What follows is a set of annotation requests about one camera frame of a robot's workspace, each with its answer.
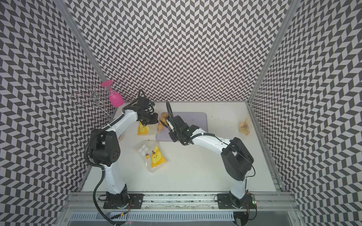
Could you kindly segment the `steel black-tipped tongs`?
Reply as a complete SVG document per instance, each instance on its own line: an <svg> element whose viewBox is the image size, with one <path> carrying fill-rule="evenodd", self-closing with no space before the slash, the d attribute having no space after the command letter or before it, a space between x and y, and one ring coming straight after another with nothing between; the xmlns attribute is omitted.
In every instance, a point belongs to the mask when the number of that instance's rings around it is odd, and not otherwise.
<svg viewBox="0 0 362 226"><path fill-rule="evenodd" d="M170 130L170 124L169 124L169 117L162 117L160 119L160 123L163 125L163 127L167 128L168 130Z"/></svg>

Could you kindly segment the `clear resealable bag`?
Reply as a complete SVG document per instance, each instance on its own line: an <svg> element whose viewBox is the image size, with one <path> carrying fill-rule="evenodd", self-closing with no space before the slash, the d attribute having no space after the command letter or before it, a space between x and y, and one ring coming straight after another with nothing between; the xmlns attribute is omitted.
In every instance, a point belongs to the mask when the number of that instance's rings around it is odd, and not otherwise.
<svg viewBox="0 0 362 226"><path fill-rule="evenodd" d="M248 136L251 132L251 123L248 118L239 123L238 130L240 133L243 133L245 136Z"/></svg>

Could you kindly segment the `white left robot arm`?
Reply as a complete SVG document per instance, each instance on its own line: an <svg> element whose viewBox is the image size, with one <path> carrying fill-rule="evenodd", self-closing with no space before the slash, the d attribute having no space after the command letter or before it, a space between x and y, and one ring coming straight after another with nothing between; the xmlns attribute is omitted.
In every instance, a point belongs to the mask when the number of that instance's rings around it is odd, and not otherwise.
<svg viewBox="0 0 362 226"><path fill-rule="evenodd" d="M107 184L107 193L120 195L126 192L126 184L120 179L119 168L114 165L120 157L119 137L135 122L142 125L158 123L155 103L147 97L138 97L122 109L122 114L109 125L91 132L85 148L86 162L102 170L102 178Z"/></svg>

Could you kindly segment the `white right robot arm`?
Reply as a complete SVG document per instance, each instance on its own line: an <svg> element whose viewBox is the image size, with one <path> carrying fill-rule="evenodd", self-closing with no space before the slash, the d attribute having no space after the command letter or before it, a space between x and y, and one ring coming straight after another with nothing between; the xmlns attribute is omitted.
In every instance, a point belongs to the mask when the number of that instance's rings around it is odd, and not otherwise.
<svg viewBox="0 0 362 226"><path fill-rule="evenodd" d="M254 158L237 137L224 139L208 133L196 125L189 126L180 116L167 116L166 127L173 142L184 146L197 145L221 156L225 170L234 180L230 194L240 200L246 195L248 173L254 171Z"/></svg>

